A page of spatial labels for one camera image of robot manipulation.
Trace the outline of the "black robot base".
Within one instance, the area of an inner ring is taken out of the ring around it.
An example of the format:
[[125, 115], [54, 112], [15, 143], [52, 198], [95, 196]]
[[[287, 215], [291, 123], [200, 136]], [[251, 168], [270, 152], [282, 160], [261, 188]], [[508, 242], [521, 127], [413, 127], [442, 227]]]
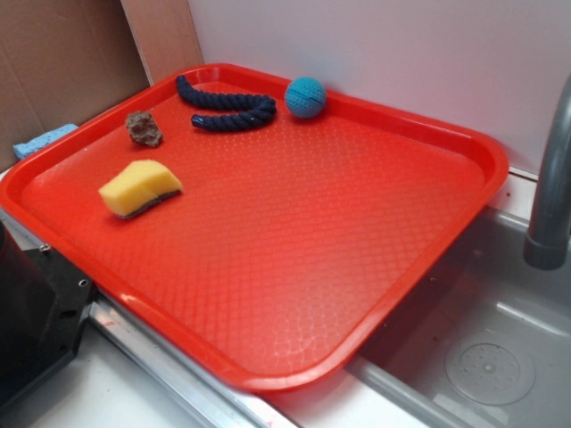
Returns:
[[77, 356], [94, 294], [60, 252], [23, 250], [1, 227], [2, 413]]

